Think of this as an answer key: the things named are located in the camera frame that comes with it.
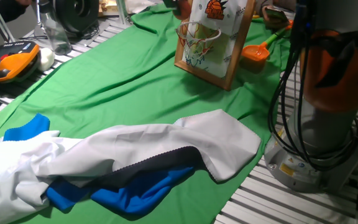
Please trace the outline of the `person's hand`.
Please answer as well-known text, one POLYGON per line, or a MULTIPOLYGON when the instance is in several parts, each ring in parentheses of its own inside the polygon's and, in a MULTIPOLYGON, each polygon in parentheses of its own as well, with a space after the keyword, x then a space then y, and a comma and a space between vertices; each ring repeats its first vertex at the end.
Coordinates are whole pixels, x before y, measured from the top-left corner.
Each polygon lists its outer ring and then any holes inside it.
POLYGON ((282 10, 275 9, 272 6, 264 6, 261 11, 265 25, 269 29, 282 29, 290 24, 288 17, 282 10))

